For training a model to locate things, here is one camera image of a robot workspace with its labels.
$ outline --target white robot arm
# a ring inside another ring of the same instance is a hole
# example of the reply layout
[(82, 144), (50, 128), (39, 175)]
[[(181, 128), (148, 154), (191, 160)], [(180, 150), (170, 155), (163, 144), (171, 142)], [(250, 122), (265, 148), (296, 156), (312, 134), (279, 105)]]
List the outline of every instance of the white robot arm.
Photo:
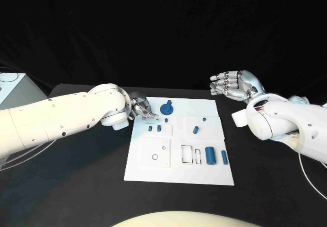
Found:
[(258, 78), (245, 70), (210, 77), (216, 79), (210, 83), (211, 95), (223, 94), (248, 103), (246, 109), (232, 114), (236, 126), (248, 125), (260, 140), (279, 141), (298, 153), (327, 163), (327, 108), (308, 104), (305, 97), (285, 99), (266, 94)]
[(0, 158), (89, 129), (99, 121), (118, 130), (137, 115), (158, 119), (145, 96), (128, 95), (115, 84), (1, 110)]

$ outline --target dark table surface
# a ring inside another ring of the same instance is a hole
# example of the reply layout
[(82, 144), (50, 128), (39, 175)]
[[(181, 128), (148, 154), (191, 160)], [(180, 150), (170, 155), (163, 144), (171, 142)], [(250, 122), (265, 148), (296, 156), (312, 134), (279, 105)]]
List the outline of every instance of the dark table surface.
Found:
[[(92, 87), (60, 84), (50, 97)], [(167, 210), (213, 213), (268, 227), (327, 225), (327, 201), (304, 178), (298, 154), (235, 126), (230, 114), (245, 108), (243, 102), (200, 90), (125, 90), (216, 100), (235, 186), (124, 181), (132, 123), (119, 131), (98, 124), (0, 172), (0, 226), (106, 227)], [(302, 164), (327, 194), (322, 165), (307, 157)]]

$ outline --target white curved surface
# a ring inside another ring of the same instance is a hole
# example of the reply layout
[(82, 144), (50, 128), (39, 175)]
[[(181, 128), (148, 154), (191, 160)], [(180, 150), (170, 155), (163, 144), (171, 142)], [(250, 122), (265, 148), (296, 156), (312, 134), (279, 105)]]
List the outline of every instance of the white curved surface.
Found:
[(114, 227), (259, 227), (258, 225), (214, 214), (190, 211), (165, 211), (141, 215)]

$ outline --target blue gear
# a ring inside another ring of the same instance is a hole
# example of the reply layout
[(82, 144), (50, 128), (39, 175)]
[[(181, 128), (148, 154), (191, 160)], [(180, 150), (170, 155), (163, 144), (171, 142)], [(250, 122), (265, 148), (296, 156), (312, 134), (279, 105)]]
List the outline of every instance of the blue gear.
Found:
[(167, 101), (167, 104), (163, 104), (160, 107), (160, 112), (163, 115), (170, 115), (174, 111), (174, 108), (171, 106), (171, 100)]

